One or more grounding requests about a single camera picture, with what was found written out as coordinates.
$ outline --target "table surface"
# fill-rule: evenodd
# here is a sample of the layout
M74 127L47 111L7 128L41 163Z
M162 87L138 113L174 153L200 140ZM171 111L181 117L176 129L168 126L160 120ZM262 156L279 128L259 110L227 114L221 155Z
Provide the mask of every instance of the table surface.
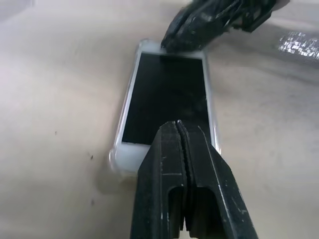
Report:
M138 42L161 41L183 2L15 2L0 7L1 238L129 238L135 184L119 182L105 155ZM209 46L213 98L222 154L259 237L310 239L319 70L277 51L289 23L281 14Z

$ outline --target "black clamp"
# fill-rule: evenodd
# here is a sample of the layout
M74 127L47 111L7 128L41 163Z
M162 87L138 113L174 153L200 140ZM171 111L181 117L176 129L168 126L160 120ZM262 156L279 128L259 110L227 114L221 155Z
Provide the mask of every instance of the black clamp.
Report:
M240 19L241 23L232 26L246 32L253 32L271 17L272 9L277 0L243 0L242 7L233 19Z
M138 170L131 239L257 239L235 178L197 125L167 122Z

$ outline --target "scratch mark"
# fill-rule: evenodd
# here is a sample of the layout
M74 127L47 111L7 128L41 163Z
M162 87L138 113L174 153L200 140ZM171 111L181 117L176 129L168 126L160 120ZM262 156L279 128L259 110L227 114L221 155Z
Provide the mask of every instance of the scratch mark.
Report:
M235 204L237 210L238 210L242 215L244 215L245 213L247 213L247 210L240 210L240 209L239 209L239 207L238 207L238 205L237 205L237 203L235 202L235 200L234 200L233 197L231 197L231 200L234 202L234 204Z
M163 173L163 176L169 175L169 176L181 176L181 173Z
M169 230L169 217L168 217L168 213L167 213L166 218L167 218L167 229Z

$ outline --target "reflective object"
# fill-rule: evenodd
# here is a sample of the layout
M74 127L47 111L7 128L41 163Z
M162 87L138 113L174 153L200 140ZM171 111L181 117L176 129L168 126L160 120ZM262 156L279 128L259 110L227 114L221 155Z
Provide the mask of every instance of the reflective object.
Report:
M142 53L122 141L151 145L161 125L180 119L209 131L202 60Z
M280 38L278 50L319 60L319 40L302 32L289 32Z

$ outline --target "phone screen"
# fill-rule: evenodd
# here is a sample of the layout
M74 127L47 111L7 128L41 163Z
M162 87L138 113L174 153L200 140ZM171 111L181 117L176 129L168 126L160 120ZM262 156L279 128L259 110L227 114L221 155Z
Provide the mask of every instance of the phone screen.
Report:
M176 120L209 132L202 60L142 53L122 141L151 145Z

